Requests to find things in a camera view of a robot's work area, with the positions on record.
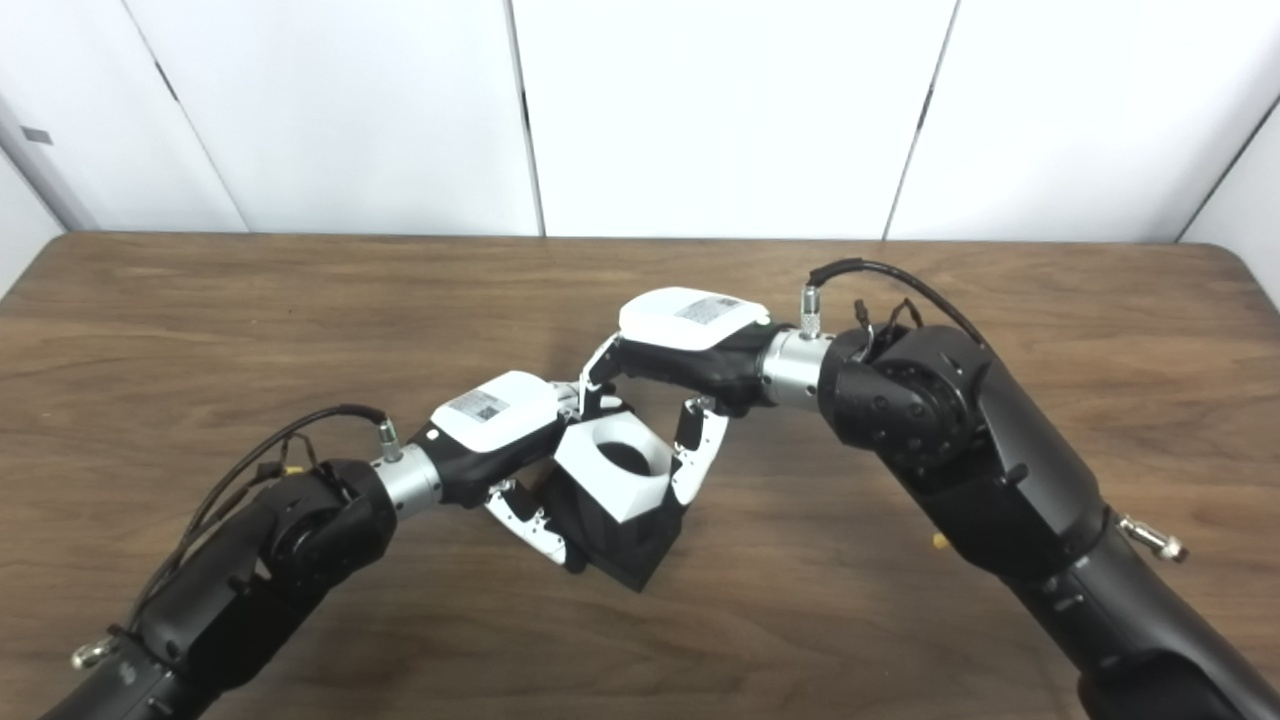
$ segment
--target cable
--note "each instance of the cable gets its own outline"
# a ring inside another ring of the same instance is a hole
[[[982,337],[982,333],[978,332],[978,328],[969,322],[969,318],[964,316],[964,313],[961,313],[955,305],[948,302],[946,297],[942,297],[942,293],[933,290],[924,281],[913,275],[911,273],[908,273],[901,268],[895,268],[893,265],[888,265],[884,263],[877,263],[876,260],[863,260],[861,258],[847,258],[845,260],[836,260],[835,263],[828,263],[820,268],[810,270],[808,284],[810,287],[822,287],[827,281],[835,277],[849,273],[860,273],[860,272],[879,273],[882,275],[888,275],[896,279],[897,282],[910,287],[915,292],[919,292],[922,296],[924,296],[925,300],[937,306],[938,310],[942,310],[942,313],[946,314],[947,318],[951,318],[951,320],[955,324],[960,325],[960,329],[963,329],[970,338],[973,338],[974,342],[977,342],[983,347],[987,347],[987,340]]]
[[[218,502],[218,497],[227,491],[227,487],[230,486],[236,480],[236,478],[238,478],[239,474],[243,473],[250,465],[257,461],[259,457],[266,455],[266,451],[271,450],[271,447],[275,443],[283,442],[287,436],[291,436],[312,423],[324,420],[325,418],[337,418],[337,416],[364,418],[370,423],[378,425],[387,419],[387,413],[378,410],[376,407],[370,407],[367,405],[334,405],[333,407],[325,407],[324,410],[316,410],[310,415],[303,415],[302,418],[298,418],[297,420],[289,423],[288,425],[284,425],[283,428],[273,433],[271,437],[259,443],[257,447],[251,450],[248,455],[242,457],[239,462],[232,466],[232,469],[228,470],[225,475],[223,475],[223,479],[218,480],[214,488],[209,491],[209,495],[205,497],[205,500],[201,501],[200,506],[196,507],[196,512],[192,515],[191,523],[183,532],[183,537],[186,537],[197,527],[200,527],[200,524],[205,520],[205,515],[209,514],[209,509],[212,507],[215,502]]]
[[[315,465],[316,454],[315,448],[311,446],[311,438],[300,433],[298,430],[301,430],[307,425],[324,420],[326,418],[338,418],[338,416],[364,418],[370,423],[372,423],[374,425],[380,425],[384,420],[387,420],[387,413],[384,413],[383,410],[378,410],[376,407],[370,407],[367,405],[349,405],[349,404],[334,405],[332,407],[325,407],[324,410],[316,410],[315,413],[303,415],[302,418],[298,418],[297,420],[271,433],[270,437],[260,442],[257,447],[251,450],[248,455],[242,457],[239,462],[233,465],[232,469],[228,470],[227,474],[223,475],[223,478],[214,484],[214,487],[209,491],[209,495],[206,495],[205,498],[196,507],[196,511],[191,516],[191,521],[187,524],[187,529],[183,530],[182,537],[178,541],[178,547],[175,547],[173,552],[170,552],[169,556],[165,557],[163,562],[160,562],[160,566],[156,568],[156,571],[152,573],[151,577],[147,579],[147,582],[142,585],[142,591],[138,593],[137,600],[133,601],[133,607],[129,609],[129,614],[127,615],[127,621],[124,624],[125,629],[128,630],[134,629],[138,620],[138,615],[142,612],[142,607],[155,594],[155,591],[157,589],[160,583],[163,583],[166,578],[169,578],[169,575],[173,571],[178,569],[178,566],[182,564],[183,557],[186,557],[187,551],[189,551],[191,547],[197,541],[200,541],[201,537],[205,536],[205,533],[207,533],[211,528],[218,525],[218,523],[220,523],[228,514],[230,514],[230,511],[234,510],[236,506],[239,505],[242,500],[244,500],[251,488],[253,488],[257,484],[265,483],[266,480],[280,477],[280,474],[285,471],[284,462],[288,459],[288,447],[289,447],[288,443],[292,438],[294,437],[302,438],[302,441],[306,443],[307,456],[311,460],[312,465]],[[214,503],[218,502],[218,498],[221,497],[224,492],[227,492],[227,488],[230,487],[233,482],[236,482],[236,478],[238,478],[246,469],[248,469],[250,465],[252,465],[264,455],[266,455],[266,451],[271,450],[271,447],[274,447],[275,445],[282,446],[280,462],[275,464],[278,471],[271,474],[266,473],[265,469],[260,469],[260,471],[256,475],[253,475],[253,478],[251,478],[244,486],[242,486],[234,493],[232,493],[232,496],[228,497],[221,505],[219,505],[218,509],[214,510],[212,514],[210,515],[210,509],[212,509]]]

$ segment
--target cable connector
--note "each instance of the cable connector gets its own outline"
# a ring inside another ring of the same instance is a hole
[[[404,451],[399,447],[399,437],[396,434],[396,425],[387,418],[378,424],[378,445],[383,448],[383,462],[399,462],[404,457]]]
[[[1166,536],[1156,528],[1146,523],[1139,523],[1128,515],[1121,515],[1116,521],[1116,527],[1124,530],[1124,534],[1129,536],[1134,542],[1151,548],[1152,555],[1158,560],[1171,560],[1180,564],[1190,557],[1192,551],[1187,550],[1187,546],[1181,541],[1174,536]]]
[[[822,334],[822,295],[817,286],[800,291],[800,338],[815,340]]]

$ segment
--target white wall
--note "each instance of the white wall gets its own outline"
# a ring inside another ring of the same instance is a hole
[[[0,0],[0,147],[70,229],[244,231],[118,0]]]
[[[0,151],[0,297],[63,227]]]
[[[516,0],[549,234],[879,237],[954,0]]]
[[[1183,241],[1235,252],[1280,306],[1280,113],[1262,126]]]
[[[964,0],[890,238],[1171,242],[1277,94],[1274,0]]]
[[[512,6],[0,0],[0,147],[73,229],[881,237],[906,165],[891,240],[1171,241],[1280,95],[1272,0]]]
[[[264,232],[538,234],[503,0],[128,0]]]

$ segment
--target label sticker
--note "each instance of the label sticker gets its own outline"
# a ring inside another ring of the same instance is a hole
[[[498,400],[483,389],[474,389],[461,397],[451,400],[445,407],[457,410],[476,423],[483,424],[492,420],[495,415],[498,415],[498,413],[511,407],[511,405]]]
[[[713,295],[712,297],[704,297],[681,307],[676,311],[676,316],[692,320],[699,325],[709,325],[716,322],[717,318],[739,305],[742,305],[741,300],[733,300],[732,297],[724,297],[723,295]]]

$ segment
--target robot forearm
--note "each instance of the robot forearm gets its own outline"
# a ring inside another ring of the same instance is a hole
[[[858,328],[824,334],[818,287],[859,269],[908,282],[963,329],[873,325],[859,306]],[[653,291],[623,307],[609,352],[584,375],[692,388],[733,416],[772,405],[820,413],[842,443],[877,454],[965,560],[1014,591],[1080,670],[1096,720],[1280,719],[1280,696],[1124,534],[1161,559],[1180,561],[1185,550],[1112,511],[1092,471],[941,296],[896,268],[842,261],[814,272],[801,314],[797,329],[737,299]]]

